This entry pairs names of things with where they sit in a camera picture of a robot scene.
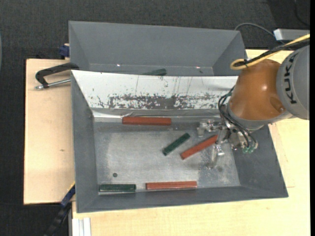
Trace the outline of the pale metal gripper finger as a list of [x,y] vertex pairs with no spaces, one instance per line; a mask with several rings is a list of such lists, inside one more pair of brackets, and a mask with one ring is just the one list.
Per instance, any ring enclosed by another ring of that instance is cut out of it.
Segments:
[[197,135],[203,136],[206,132],[214,132],[218,130],[219,122],[214,121],[213,119],[204,119],[199,122],[199,126],[197,127]]
[[213,169],[216,166],[218,159],[224,155],[225,153],[223,152],[221,145],[213,146],[211,153],[211,169]]

